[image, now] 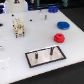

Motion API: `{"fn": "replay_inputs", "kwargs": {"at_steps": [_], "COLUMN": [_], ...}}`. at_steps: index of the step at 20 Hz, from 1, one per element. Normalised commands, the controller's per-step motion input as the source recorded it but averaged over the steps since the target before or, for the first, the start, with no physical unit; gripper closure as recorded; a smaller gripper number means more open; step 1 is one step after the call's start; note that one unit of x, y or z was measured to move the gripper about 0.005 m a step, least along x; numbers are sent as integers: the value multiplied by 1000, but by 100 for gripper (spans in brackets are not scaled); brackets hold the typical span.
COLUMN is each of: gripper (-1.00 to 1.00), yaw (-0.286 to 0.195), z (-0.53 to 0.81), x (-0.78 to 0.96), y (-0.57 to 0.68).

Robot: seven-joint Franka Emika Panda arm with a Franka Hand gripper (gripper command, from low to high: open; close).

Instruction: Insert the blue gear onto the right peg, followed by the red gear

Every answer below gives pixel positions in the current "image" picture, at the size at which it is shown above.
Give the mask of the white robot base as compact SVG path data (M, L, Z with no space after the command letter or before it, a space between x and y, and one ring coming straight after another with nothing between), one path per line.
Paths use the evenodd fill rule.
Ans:
M24 12L27 10L27 2L25 0L6 0L5 10L7 13Z

